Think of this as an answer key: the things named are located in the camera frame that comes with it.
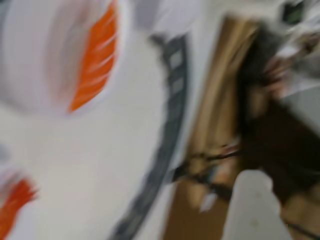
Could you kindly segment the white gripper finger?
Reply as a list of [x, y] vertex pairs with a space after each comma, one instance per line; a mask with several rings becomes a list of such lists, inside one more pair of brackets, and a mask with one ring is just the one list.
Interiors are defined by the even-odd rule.
[[273, 181], [260, 170], [244, 170], [236, 178], [224, 223], [223, 240], [290, 240], [281, 219]]

